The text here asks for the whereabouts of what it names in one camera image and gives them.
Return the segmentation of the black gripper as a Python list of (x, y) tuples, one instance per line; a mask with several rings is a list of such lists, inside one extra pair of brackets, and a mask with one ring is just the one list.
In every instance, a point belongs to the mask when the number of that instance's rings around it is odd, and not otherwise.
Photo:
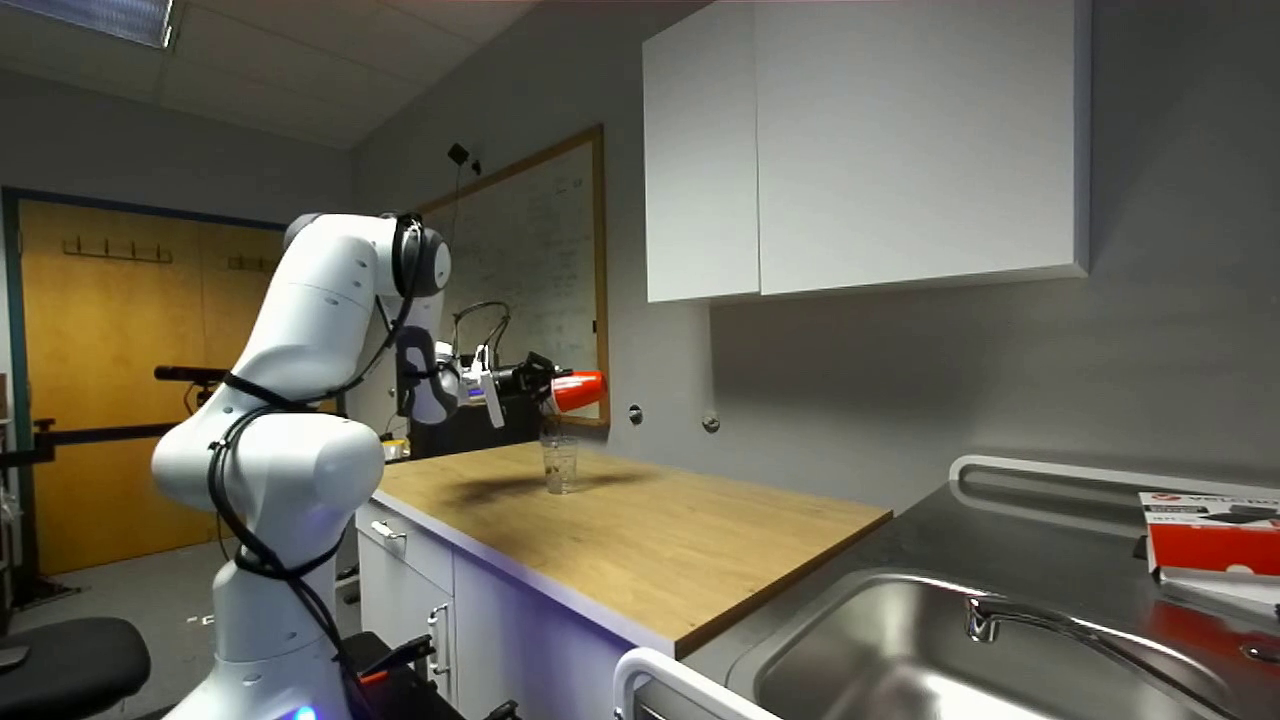
[(551, 381), (559, 377), (559, 365), (540, 357), (540, 352), (529, 352), (520, 365), (514, 365), (497, 390), (506, 400), (529, 400), (529, 402), (543, 402), (551, 394)]

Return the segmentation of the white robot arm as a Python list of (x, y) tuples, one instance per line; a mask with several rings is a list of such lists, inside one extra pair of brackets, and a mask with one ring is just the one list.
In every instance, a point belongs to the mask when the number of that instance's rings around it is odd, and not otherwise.
[(374, 714), (331, 621), (331, 554), (385, 476), (385, 443), (320, 400), (366, 381), (379, 298), (414, 307), (447, 274), (445, 235), (415, 215), (308, 213), (287, 222), (239, 360), (154, 448), (157, 487), (235, 535), (214, 577), (214, 672), (163, 720)]

